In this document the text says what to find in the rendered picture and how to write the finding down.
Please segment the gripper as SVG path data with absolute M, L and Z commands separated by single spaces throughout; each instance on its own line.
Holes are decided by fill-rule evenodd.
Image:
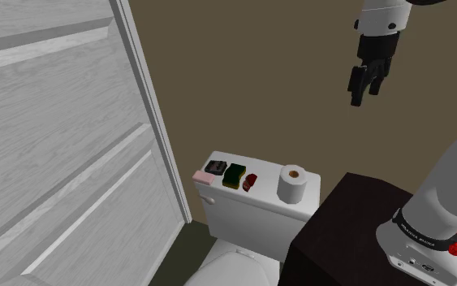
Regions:
M 362 65 L 352 68 L 347 87 L 347 91 L 351 93 L 352 106 L 361 106 L 364 91 L 368 86 L 369 94 L 379 94 L 383 80 L 390 73 L 399 36 L 400 32 L 384 36 L 360 35 L 357 57 L 362 60 Z

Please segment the white toilet paper roll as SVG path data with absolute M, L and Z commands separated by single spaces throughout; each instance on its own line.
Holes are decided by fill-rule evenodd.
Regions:
M 286 165 L 281 168 L 277 195 L 286 204 L 297 204 L 303 196 L 308 183 L 305 169 L 297 165 Z

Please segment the green yellow sponge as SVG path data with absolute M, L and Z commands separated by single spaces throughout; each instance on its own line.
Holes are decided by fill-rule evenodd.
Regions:
M 246 167 L 244 165 L 232 163 L 224 173 L 222 185 L 231 189 L 238 189 L 245 172 Z

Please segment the black grey soap dish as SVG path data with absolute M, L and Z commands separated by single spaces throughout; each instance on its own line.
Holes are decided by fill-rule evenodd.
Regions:
M 226 161 L 220 160 L 210 160 L 209 163 L 204 168 L 204 171 L 215 175 L 215 176 L 222 176 L 227 168 Z

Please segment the pink soap bar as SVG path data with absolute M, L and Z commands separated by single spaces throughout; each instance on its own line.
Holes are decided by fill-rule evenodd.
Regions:
M 200 170 L 196 171 L 192 176 L 192 180 L 194 182 L 204 185 L 211 185 L 214 182 L 215 178 L 216 175 Z

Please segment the white panelled door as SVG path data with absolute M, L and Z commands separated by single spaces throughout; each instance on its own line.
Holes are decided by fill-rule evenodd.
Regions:
M 149 286 L 184 223 L 129 0 L 0 0 L 0 286 Z

